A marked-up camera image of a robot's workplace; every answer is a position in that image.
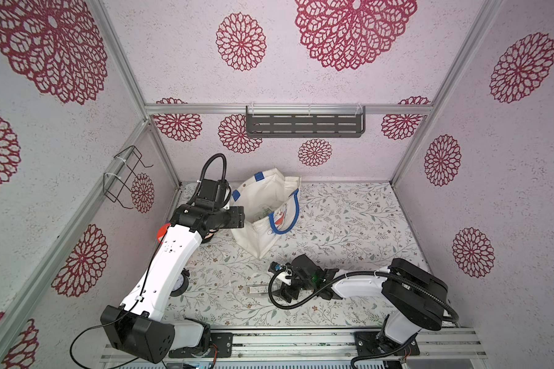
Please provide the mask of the white Doraemon canvas bag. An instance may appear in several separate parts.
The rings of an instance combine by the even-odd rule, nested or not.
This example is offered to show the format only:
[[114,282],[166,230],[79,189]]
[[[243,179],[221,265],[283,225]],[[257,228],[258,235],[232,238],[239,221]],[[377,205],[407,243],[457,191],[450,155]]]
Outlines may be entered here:
[[231,206],[244,208],[242,228],[232,230],[235,242],[261,259],[281,236],[291,232],[300,216],[302,179],[278,169],[257,172],[232,192]]

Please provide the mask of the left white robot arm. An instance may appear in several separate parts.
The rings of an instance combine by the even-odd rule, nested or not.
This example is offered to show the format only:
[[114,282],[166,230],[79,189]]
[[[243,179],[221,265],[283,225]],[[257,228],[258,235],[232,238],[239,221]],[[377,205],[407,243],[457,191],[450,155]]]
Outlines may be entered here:
[[217,211],[187,204],[177,208],[144,275],[120,306],[109,305],[102,313],[109,344],[153,364],[181,349],[207,354],[212,346],[209,326],[192,319],[165,323],[166,304],[179,290],[177,282],[188,281],[183,270],[204,237],[211,230],[243,228],[245,218],[242,206]]

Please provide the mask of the clear compass set front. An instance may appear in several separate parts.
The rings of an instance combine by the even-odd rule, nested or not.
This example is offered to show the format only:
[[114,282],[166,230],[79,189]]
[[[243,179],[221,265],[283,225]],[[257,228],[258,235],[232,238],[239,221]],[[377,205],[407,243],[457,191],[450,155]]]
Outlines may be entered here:
[[252,297],[268,296],[270,293],[278,295],[281,287],[269,287],[267,284],[253,284],[246,286],[246,294]]

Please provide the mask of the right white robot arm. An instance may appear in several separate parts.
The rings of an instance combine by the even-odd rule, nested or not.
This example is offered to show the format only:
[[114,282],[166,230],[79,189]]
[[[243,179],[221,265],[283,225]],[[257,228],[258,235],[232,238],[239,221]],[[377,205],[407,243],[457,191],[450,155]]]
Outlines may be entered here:
[[307,255],[292,262],[272,262],[268,293],[271,303],[292,310],[318,297],[325,301],[382,296],[395,312],[383,323],[376,341],[398,347],[421,330],[439,331],[443,323],[457,323],[459,315],[447,302],[448,286],[437,277],[402,258],[377,271],[348,272],[323,269]]

